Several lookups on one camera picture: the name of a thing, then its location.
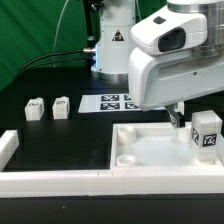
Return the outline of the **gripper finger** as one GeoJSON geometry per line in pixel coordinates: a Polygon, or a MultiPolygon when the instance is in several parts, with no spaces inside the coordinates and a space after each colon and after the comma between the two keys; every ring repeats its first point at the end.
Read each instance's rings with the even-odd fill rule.
{"type": "Polygon", "coordinates": [[[169,113],[170,122],[175,129],[185,127],[184,115],[180,111],[176,112],[174,105],[168,105],[165,109],[169,113]]]}

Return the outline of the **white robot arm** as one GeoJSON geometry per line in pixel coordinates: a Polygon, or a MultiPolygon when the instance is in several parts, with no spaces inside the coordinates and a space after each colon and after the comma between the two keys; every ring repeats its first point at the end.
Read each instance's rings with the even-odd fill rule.
{"type": "Polygon", "coordinates": [[[90,0],[100,13],[92,75],[128,82],[143,111],[165,108],[185,126],[176,104],[224,90],[224,0],[166,0],[138,22],[136,0],[90,0]]]}

